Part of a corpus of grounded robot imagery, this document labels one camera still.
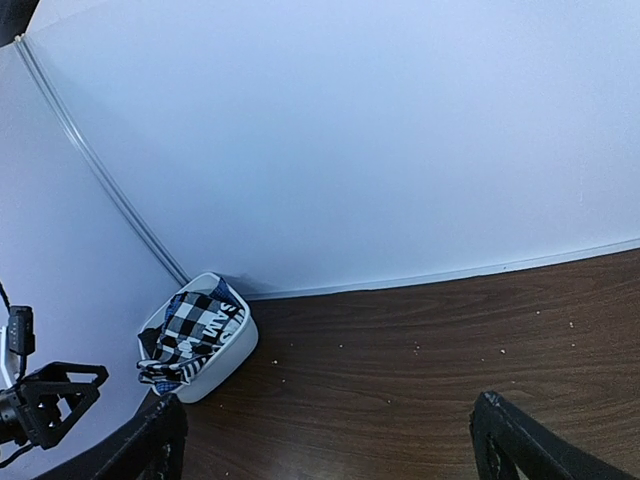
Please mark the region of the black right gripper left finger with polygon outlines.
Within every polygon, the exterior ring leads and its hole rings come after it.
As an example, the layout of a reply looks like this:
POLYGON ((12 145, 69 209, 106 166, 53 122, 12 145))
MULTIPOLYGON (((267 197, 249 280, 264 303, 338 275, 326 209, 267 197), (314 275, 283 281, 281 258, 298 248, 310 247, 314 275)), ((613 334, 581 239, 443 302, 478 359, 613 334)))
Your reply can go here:
POLYGON ((99 444, 41 479, 180 479, 188 420, 175 394, 157 398, 99 444))

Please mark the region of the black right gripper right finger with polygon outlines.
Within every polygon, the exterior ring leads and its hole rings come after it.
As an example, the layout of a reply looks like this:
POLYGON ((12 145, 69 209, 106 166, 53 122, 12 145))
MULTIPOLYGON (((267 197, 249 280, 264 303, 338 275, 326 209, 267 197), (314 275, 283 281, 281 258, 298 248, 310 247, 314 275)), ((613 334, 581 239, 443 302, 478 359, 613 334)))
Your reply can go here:
POLYGON ((495 391, 479 394, 469 430, 481 479, 631 479, 555 435, 495 391))

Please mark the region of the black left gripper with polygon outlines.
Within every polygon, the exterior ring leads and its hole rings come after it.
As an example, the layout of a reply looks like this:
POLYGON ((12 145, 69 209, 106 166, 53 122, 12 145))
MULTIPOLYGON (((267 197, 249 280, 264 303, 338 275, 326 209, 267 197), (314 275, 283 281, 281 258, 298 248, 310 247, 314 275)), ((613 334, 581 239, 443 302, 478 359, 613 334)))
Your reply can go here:
POLYGON ((27 375, 19 395, 2 390, 1 444, 58 445, 98 400, 108 378, 104 366, 52 362, 27 375))

